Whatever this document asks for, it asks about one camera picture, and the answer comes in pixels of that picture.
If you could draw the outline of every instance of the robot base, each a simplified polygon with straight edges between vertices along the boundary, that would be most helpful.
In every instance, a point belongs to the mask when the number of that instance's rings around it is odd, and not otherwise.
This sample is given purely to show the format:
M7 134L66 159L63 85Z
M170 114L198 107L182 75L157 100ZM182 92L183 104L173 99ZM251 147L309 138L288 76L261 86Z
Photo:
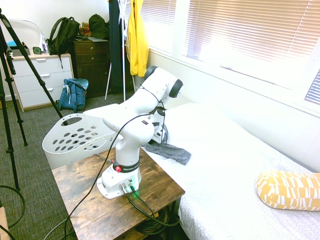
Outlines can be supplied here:
M140 169L137 168L131 172L117 172L113 169L113 164L109 166L100 178L96 181L96 185L100 193L106 199L114 199L122 196L124 193L121 190L120 184L124 183L129 193L132 192L129 184L132 184L134 190L139 189L139 183L141 182Z

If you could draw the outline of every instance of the stuffed animal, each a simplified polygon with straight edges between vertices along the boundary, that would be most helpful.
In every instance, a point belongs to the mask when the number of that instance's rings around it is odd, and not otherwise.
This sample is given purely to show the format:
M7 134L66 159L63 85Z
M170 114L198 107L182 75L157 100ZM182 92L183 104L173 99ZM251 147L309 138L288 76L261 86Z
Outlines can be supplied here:
M81 36L86 36L86 37L91 37L92 33L90 31L89 23L87 22L82 22L82 26L79 27L80 30L80 35Z

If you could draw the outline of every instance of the white dresser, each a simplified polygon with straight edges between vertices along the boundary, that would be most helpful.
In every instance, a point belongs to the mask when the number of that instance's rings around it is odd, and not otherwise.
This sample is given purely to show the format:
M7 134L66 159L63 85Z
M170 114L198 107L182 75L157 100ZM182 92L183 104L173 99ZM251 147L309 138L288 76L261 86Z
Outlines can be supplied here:
M31 62L45 82L45 87L53 100L59 100L64 79L74 77L70 54L62 54L61 62L57 55L29 55ZM22 110L34 109L51 104L48 96L39 84L36 76L23 56L15 56L13 65L16 75L13 76Z

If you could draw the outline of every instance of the green bag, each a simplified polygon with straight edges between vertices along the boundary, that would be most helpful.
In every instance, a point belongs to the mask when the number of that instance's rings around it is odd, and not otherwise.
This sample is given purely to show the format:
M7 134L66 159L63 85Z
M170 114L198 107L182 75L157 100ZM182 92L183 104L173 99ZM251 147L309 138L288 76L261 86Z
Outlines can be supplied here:
M61 23L60 28L56 37L53 39L59 23ZM61 54L67 52L71 43L78 35L79 26L80 24L77 21L75 21L73 17L62 17L58 21L56 21L51 30L50 38L47 39L50 55L58 55L61 61Z
M109 24L100 15L95 14L89 18L89 27L92 37L106 40L110 38Z

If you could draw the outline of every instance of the window sill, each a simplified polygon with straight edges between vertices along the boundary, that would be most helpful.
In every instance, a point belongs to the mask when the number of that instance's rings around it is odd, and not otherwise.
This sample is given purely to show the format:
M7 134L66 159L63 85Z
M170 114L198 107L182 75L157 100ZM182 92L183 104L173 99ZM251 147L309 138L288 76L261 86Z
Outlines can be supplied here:
M298 99L294 91L290 89L219 66L210 67L210 69L203 69L199 64L196 65L193 59L177 59L168 55L167 52L161 51L157 48L150 47L149 50L152 53L201 71L222 81L320 118L320 105Z

